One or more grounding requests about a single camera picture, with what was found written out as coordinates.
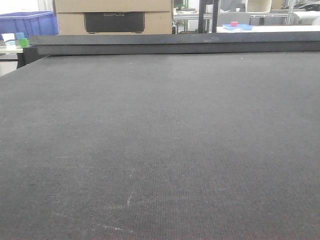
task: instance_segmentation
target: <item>cutting table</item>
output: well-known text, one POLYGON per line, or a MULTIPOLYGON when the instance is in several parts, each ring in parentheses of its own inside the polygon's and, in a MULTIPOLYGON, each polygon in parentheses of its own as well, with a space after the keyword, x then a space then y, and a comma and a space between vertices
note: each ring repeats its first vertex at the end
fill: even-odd
POLYGON ((65 55, 0 77, 0 238, 320 239, 319 62, 65 55))

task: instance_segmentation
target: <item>white wall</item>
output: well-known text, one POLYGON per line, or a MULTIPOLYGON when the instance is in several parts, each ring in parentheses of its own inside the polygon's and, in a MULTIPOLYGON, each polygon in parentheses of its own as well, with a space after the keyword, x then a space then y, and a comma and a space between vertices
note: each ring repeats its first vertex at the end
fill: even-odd
POLYGON ((189 8, 199 10, 199 0, 189 0, 189 8))
POLYGON ((0 0, 0 14, 39 11, 38 0, 0 0))

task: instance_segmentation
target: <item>blue tray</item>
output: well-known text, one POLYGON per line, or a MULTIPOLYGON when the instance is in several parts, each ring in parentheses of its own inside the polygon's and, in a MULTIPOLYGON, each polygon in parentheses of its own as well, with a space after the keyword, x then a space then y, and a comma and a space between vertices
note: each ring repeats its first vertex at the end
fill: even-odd
POLYGON ((252 26, 248 24, 238 24, 238 26, 231 26, 231 24, 223 24, 222 26, 227 30, 235 30, 235 29, 242 29, 244 31, 252 30, 252 26))

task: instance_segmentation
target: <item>green cup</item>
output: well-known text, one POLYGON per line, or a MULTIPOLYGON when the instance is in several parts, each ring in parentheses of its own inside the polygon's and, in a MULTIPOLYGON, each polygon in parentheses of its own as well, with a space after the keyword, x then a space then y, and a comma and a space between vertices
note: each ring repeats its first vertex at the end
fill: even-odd
POLYGON ((29 46, 28 38, 19 39, 18 41, 21 48, 26 48, 29 46))

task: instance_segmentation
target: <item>cardboard box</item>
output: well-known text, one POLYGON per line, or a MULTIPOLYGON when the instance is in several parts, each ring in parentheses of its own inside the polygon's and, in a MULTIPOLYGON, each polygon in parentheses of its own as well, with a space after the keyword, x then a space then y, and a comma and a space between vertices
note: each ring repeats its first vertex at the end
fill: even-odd
POLYGON ((272 0, 272 9, 281 9, 283 7, 282 3, 283 0, 272 0))
POLYGON ((248 13, 269 13, 272 0, 246 0, 245 11, 248 13))
MULTIPOLYGON (((58 13, 58 27, 60 35, 91 35, 86 30, 84 13, 58 13)), ((145 12, 144 31, 136 32, 96 32, 96 35, 152 35, 172 34, 171 12, 145 12)))
POLYGON ((172 12, 171 0, 55 0, 57 13, 172 12))

